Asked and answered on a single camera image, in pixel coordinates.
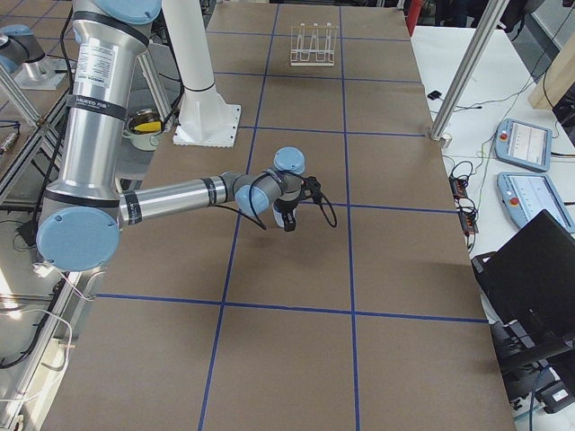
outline yellow object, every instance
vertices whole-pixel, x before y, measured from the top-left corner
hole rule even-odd
[[[162,128],[160,121],[152,121],[150,123],[139,124],[134,127],[134,130],[141,133],[159,132]]]

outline white desk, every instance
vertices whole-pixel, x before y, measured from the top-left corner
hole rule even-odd
[[[412,43],[426,93],[438,90],[443,93],[442,98],[445,97],[472,36],[472,29],[416,28]],[[465,88],[459,106],[506,99],[511,94],[520,92],[526,84],[531,85],[518,97],[513,96],[506,101],[484,104],[480,110],[454,113],[446,129],[454,139],[443,154],[451,157],[456,163],[469,160],[473,166],[477,166],[481,162],[478,152],[482,144],[489,140],[484,146],[485,151],[488,151],[491,147],[491,137],[504,118],[518,119],[550,128],[556,136],[558,135],[553,140],[553,151],[574,154],[575,149],[570,139],[561,126],[556,125],[553,113],[549,110],[531,108],[527,97],[535,88],[532,82],[529,71],[523,65],[507,35],[503,31],[495,31]],[[441,103],[441,100],[428,99],[432,116],[435,116],[433,111],[438,111]],[[445,163],[447,172],[450,172],[453,163],[447,158]],[[575,200],[574,163],[575,159],[553,158],[551,169],[547,172],[563,201]],[[460,169],[461,171],[456,173],[468,173],[467,167],[462,166]],[[496,186],[499,172],[528,172],[528,170],[491,158],[489,163],[485,160],[477,174],[470,179],[468,195],[480,205],[479,233],[475,238],[472,256],[496,251],[518,231],[500,202]],[[480,204],[480,189],[484,175]],[[575,216],[575,208],[568,207],[568,209],[571,215]],[[526,419],[519,420],[516,426],[519,431],[528,429]],[[534,427],[538,431],[575,430],[575,406],[569,406],[555,415],[536,412]]]

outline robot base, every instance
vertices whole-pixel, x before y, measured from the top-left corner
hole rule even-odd
[[[54,70],[56,70],[56,74],[51,76],[48,79],[43,81],[32,81],[25,70],[21,70],[18,72],[14,81],[18,84],[18,86],[22,90],[46,90],[46,91],[54,91],[57,90],[58,87],[62,84],[62,81],[67,79],[66,76],[66,62],[64,60],[54,60],[50,59],[50,63]]]
[[[184,99],[180,125],[173,136],[176,145],[234,146],[242,107],[226,104],[215,89],[213,91],[206,94],[207,97],[192,94]]]

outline blue joint cap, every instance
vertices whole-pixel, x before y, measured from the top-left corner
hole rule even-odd
[[[162,9],[162,0],[94,0],[112,18],[132,25],[149,24]]]
[[[44,220],[36,243],[43,258],[56,268],[85,271],[112,257],[119,244],[119,228],[100,209],[64,208]]]
[[[301,175],[305,171],[305,156],[294,146],[284,146],[276,153],[273,165],[280,171]]]
[[[32,30],[30,27],[24,24],[12,24],[6,25],[5,27],[0,29],[0,33],[5,34],[6,36],[33,36]]]
[[[18,65],[15,64],[10,58],[0,56],[0,66],[6,69],[6,72],[13,74],[17,69]]]
[[[259,187],[245,185],[237,190],[237,193],[235,193],[235,202],[237,202],[237,206],[239,206],[242,212],[248,216],[255,216],[252,211],[252,206],[250,206],[250,189],[252,190],[252,205],[255,210],[255,214],[262,213],[268,209],[270,207],[270,200],[268,199],[268,195],[266,195]]]

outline grid line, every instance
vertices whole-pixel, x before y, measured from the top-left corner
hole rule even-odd
[[[343,135],[365,135],[365,136],[402,136],[402,137],[425,137],[423,133],[394,133],[394,132],[343,132],[340,130],[321,130],[317,128],[275,128],[269,126],[240,126],[240,128],[253,128],[259,130],[282,130],[286,132],[310,132],[310,133],[332,133]]]
[[[261,80],[260,99],[258,101],[258,109],[256,111],[255,124],[254,124],[254,130],[253,130],[253,135],[252,135],[252,142],[250,144],[250,152],[248,154],[248,161],[247,161],[247,164],[245,167],[245,173],[248,173],[250,171],[250,167],[252,165],[253,148],[255,145],[255,138],[257,135],[258,122],[260,120],[261,104],[263,101],[263,93],[265,90],[266,75],[268,73],[269,66],[270,66],[271,46],[273,44],[273,32],[275,31],[276,24],[278,22],[278,14],[279,14],[279,5],[276,6],[276,14],[274,17],[274,22],[273,22],[272,35],[270,37],[270,46],[268,48],[268,57],[266,59],[266,67],[264,70],[263,79]],[[222,323],[224,320],[224,311],[226,308],[227,290],[228,290],[228,287],[230,284],[230,279],[232,276],[232,270],[233,270],[233,266],[234,266],[234,255],[235,255],[235,248],[237,245],[237,238],[238,238],[238,234],[240,231],[240,223],[241,223],[241,217],[238,215],[235,219],[234,239],[232,241],[232,249],[230,250],[230,257],[229,257],[229,261],[228,261],[228,265],[227,265],[226,283],[224,285],[224,293],[222,294],[222,303],[220,305],[219,315],[217,317],[216,334],[214,336],[214,344],[212,347],[212,354],[211,354],[211,357],[209,360],[208,376],[206,378],[206,388],[204,390],[204,399],[202,401],[201,412],[200,412],[200,416],[199,416],[198,431],[203,430],[204,422],[206,419],[206,412],[208,409],[209,390],[211,388],[212,375],[213,375],[214,366],[216,363],[217,347],[219,344],[219,335],[220,335],[220,332],[222,329]]]
[[[300,202],[303,205],[315,205],[314,202]],[[456,209],[435,209],[435,208],[409,208],[409,207],[388,207],[382,205],[364,205],[364,204],[342,204],[340,202],[332,202],[334,207],[351,207],[351,208],[367,208],[367,209],[380,209],[384,211],[412,211],[420,213],[439,213],[439,214],[452,214],[456,215]]]
[[[358,328],[356,323],[356,293],[353,276],[353,235],[351,231],[350,184],[349,184],[349,146],[348,146],[348,116],[345,98],[345,66],[343,51],[343,20],[341,6],[338,8],[340,16],[340,53],[341,53],[341,101],[343,108],[343,145],[345,149],[345,186],[346,186],[346,212],[348,218],[348,257],[349,257],[349,299],[351,305],[351,349],[353,355],[353,392],[355,401],[356,431],[361,429],[361,416],[359,410],[359,372],[358,372]]]
[[[118,299],[125,301],[149,301],[158,303],[189,303],[194,305],[207,305],[207,306],[222,306],[234,308],[249,308],[254,310],[277,310],[282,312],[310,312],[315,314],[343,314],[343,315],[356,315],[364,317],[375,317],[380,319],[405,319],[411,321],[451,321],[459,323],[480,323],[488,324],[487,319],[479,319],[474,317],[451,317],[451,316],[436,316],[432,314],[408,314],[401,312],[368,312],[362,310],[337,310],[331,308],[316,308],[316,307],[303,307],[292,305],[276,305],[269,303],[238,303],[230,301],[210,301],[204,299],[192,298],[175,298],[170,296],[149,296],[149,295],[128,295],[128,294],[97,294],[101,299]]]
[[[237,75],[237,76],[263,76],[263,74],[255,74],[251,72],[214,72],[214,75]],[[337,76],[307,76],[307,75],[274,75],[267,74],[269,78],[297,78],[297,79],[328,79],[332,81],[340,81],[341,78]],[[344,78],[348,81],[360,81],[368,83],[397,83],[397,84],[422,84],[421,81],[413,81],[406,79],[384,79],[384,78]]]
[[[271,33],[253,33],[250,31],[206,31],[208,34],[235,34],[244,36],[271,36]],[[273,34],[277,38],[291,38],[291,34]],[[395,39],[395,38],[345,38],[340,36],[340,40],[380,40],[383,42],[411,42],[409,39]]]

